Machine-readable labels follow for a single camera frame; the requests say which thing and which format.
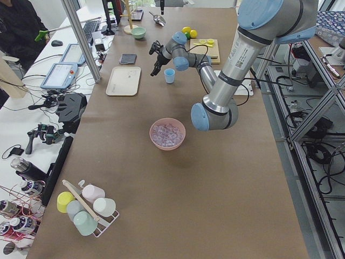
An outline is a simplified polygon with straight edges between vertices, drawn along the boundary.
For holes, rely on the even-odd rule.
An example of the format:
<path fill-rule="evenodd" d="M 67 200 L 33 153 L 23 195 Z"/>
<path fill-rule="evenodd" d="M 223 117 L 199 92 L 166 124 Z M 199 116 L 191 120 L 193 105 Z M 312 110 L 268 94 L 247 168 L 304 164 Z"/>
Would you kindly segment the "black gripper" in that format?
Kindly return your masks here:
<path fill-rule="evenodd" d="M 160 0 L 161 15 L 164 15 L 165 0 Z M 171 53 L 166 48 L 161 48 L 158 52 L 157 61 L 154 64 L 154 69 L 151 72 L 151 76 L 156 76 L 163 65 L 167 65 L 172 59 Z"/>

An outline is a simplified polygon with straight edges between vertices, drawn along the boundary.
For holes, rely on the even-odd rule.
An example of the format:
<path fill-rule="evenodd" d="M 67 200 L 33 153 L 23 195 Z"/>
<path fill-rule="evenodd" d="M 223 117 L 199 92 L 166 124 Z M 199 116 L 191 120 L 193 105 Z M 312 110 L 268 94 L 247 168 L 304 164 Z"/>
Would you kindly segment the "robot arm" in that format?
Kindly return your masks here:
<path fill-rule="evenodd" d="M 238 38 L 219 74 L 215 74 L 207 55 L 187 51 L 187 37 L 175 32 L 166 45 L 152 43 L 149 54 L 157 53 L 157 61 L 151 75 L 157 75 L 170 61 L 178 71 L 194 67 L 208 94 L 191 108 L 193 126 L 200 131 L 227 129 L 238 119 L 233 95 L 260 51 L 272 42 L 298 43 L 312 38 L 317 13 L 317 1 L 242 1 Z"/>

